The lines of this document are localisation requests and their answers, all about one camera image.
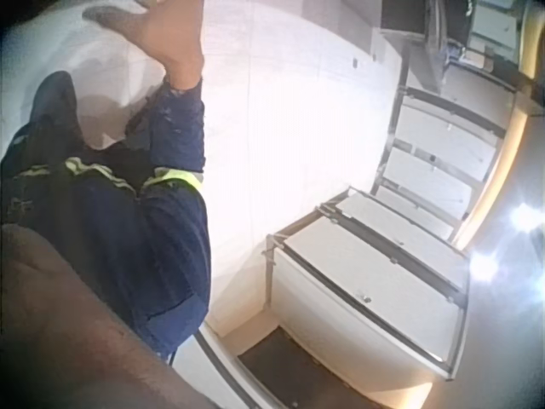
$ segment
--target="cabinet door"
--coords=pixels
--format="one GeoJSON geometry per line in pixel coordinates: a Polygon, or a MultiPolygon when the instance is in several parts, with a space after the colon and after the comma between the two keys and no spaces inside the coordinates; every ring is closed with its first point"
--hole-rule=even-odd
{"type": "Polygon", "coordinates": [[[385,187],[379,187],[376,198],[443,240],[447,240],[454,231],[451,225],[385,187]]]}
{"type": "Polygon", "coordinates": [[[390,153],[384,177],[456,219],[462,219],[473,191],[464,182],[397,148],[390,153]]]}
{"type": "Polygon", "coordinates": [[[517,19],[484,5],[477,5],[473,32],[507,49],[517,47],[517,19]]]}
{"type": "Polygon", "coordinates": [[[449,359],[460,310],[414,274],[325,218],[285,243],[421,348],[449,359]]]}
{"type": "Polygon", "coordinates": [[[506,129],[511,120],[512,92],[463,68],[450,65],[441,96],[506,129]]]}
{"type": "Polygon", "coordinates": [[[373,399],[401,407],[411,388],[448,377],[348,307],[281,250],[275,250],[274,261],[271,309],[282,327],[359,393],[400,391],[399,402],[380,399],[388,394],[373,399]]]}
{"type": "Polygon", "coordinates": [[[403,107],[396,138],[409,142],[483,181],[496,149],[477,136],[441,118],[412,107],[403,107]]]}
{"type": "Polygon", "coordinates": [[[468,280],[466,258],[445,242],[362,194],[343,200],[339,209],[402,247],[461,290],[468,280]]]}

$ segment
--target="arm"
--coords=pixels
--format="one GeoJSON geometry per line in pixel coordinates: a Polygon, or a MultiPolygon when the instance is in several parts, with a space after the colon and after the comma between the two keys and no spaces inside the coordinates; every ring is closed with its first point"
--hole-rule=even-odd
{"type": "Polygon", "coordinates": [[[146,315],[139,335],[167,354],[198,329],[209,304],[209,235],[199,193],[204,169],[203,0],[165,0],[144,14],[94,7],[83,16],[120,33],[167,72],[150,111],[154,177],[140,195],[156,284],[142,288],[138,297],[146,315]]]}

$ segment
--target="finger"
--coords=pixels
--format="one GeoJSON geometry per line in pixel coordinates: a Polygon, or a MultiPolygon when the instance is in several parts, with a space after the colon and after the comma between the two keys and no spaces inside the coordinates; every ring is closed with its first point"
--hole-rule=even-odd
{"type": "Polygon", "coordinates": [[[113,6],[95,6],[85,9],[82,16],[136,43],[145,14],[134,14],[113,6]]]}
{"type": "Polygon", "coordinates": [[[135,0],[144,9],[150,9],[155,5],[155,0],[135,0]]]}

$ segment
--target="hand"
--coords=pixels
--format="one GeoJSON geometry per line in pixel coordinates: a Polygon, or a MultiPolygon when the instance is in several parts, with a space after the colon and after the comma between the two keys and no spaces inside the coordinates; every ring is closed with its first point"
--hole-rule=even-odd
{"type": "Polygon", "coordinates": [[[83,17],[124,36],[166,69],[173,88],[194,88],[203,73],[201,49],[204,0],[139,0],[134,14],[113,6],[85,9],[83,17]]]}

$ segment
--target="person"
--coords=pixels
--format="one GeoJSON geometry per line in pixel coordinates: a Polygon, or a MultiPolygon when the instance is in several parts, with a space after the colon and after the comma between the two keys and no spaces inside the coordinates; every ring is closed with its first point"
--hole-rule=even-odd
{"type": "Polygon", "coordinates": [[[164,65],[166,77],[126,141],[86,146],[67,72],[45,78],[29,123],[2,160],[2,224],[44,237],[149,348],[172,354],[208,311],[204,172],[203,0],[112,6],[85,19],[164,65]]]}
{"type": "Polygon", "coordinates": [[[217,409],[43,237],[2,226],[0,407],[217,409]]]}

